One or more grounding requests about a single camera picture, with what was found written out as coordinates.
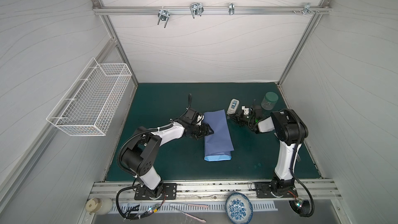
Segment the light blue wrapping paper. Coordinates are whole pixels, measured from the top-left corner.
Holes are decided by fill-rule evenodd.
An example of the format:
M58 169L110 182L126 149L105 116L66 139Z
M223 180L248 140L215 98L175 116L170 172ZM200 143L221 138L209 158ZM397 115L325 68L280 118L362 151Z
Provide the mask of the light blue wrapping paper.
M231 160L234 147L225 110L204 113L204 123L207 123L214 132L204 138L204 160L208 162Z

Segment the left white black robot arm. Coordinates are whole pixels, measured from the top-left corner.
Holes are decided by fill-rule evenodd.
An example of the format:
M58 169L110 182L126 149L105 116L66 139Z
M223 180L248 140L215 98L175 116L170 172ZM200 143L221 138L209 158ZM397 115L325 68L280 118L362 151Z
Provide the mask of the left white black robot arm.
M191 104L192 94L188 94L188 107L182 115L161 127L137 128L117 152L118 167L133 175L151 198L159 198L163 190L163 180L154 168L160 147L184 136L198 140L214 134L210 125L204 123L204 114Z

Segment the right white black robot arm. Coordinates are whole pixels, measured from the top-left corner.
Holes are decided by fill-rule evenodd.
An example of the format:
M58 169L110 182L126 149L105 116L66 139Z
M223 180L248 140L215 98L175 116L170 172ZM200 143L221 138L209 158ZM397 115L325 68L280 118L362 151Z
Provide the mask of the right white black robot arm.
M254 133L274 133L279 140L280 148L274 177L268 185L268 191L277 198L287 193L293 194L294 183L299 181L294 174L298 152L308 137L308 128L296 112L284 108L271 112L264 118L261 106L240 106L239 100L232 99L227 115L237 124L247 126Z

